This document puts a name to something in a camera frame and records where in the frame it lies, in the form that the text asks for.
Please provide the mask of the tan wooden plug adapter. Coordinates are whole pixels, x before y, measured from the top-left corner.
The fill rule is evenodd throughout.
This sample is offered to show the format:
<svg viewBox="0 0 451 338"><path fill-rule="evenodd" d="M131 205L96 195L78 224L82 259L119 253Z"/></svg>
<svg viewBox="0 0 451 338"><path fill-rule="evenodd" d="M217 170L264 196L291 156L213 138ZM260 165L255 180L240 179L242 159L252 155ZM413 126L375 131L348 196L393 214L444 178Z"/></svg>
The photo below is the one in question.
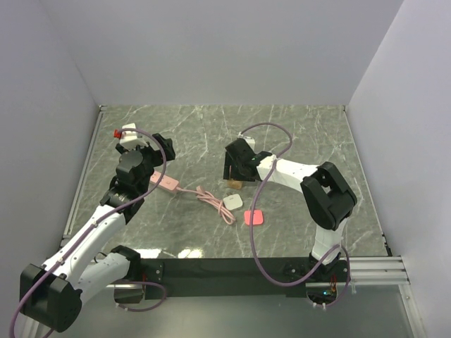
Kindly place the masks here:
<svg viewBox="0 0 451 338"><path fill-rule="evenodd" d="M238 180L232 177L229 177L227 179L227 186L230 189L236 189L236 190L240 190L242 189L244 182L242 180Z"/></svg>

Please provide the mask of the pink power strip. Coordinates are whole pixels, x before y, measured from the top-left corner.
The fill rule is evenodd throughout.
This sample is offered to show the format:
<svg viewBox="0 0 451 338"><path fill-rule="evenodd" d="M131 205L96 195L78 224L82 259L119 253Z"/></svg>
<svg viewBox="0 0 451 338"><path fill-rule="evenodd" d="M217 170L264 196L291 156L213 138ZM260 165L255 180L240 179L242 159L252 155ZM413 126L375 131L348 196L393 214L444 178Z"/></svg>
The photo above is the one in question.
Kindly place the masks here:
<svg viewBox="0 0 451 338"><path fill-rule="evenodd" d="M170 192L177 193L180 188L180 183L178 180L173 179L167 175L163 175L160 172L155 171L154 174L150 177L150 182L157 187Z"/></svg>

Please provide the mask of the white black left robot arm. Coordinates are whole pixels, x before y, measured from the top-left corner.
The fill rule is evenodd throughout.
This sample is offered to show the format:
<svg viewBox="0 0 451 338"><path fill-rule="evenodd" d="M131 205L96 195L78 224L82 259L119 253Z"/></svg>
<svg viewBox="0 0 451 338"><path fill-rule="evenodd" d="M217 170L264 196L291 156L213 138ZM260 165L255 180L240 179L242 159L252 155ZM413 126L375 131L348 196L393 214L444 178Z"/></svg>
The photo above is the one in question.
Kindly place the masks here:
<svg viewBox="0 0 451 338"><path fill-rule="evenodd" d="M23 314L49 327L67 330L82 307L107 285L124 281L143 285L140 254L118 246L99 263L92 259L124 228L152 191L157 167L175 159L172 139L133 127L114 132L120 157L109 189L91 218L66 245L41 265L30 264L20 275L20 302L14 316Z"/></svg>

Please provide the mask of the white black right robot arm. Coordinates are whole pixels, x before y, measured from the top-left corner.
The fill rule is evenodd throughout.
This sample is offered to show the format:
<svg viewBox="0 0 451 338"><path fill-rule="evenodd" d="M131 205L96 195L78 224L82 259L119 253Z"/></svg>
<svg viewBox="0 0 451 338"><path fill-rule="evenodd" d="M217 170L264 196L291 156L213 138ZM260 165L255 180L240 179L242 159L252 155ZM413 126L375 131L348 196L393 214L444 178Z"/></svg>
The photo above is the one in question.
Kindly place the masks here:
<svg viewBox="0 0 451 338"><path fill-rule="evenodd" d="M337 167L331 162L296 163L267 151L255 153L246 137L225 149L224 179L273 182L303 194L316 223L309 272L315 280L327 280L339 261L342 233L357 204L355 193Z"/></svg>

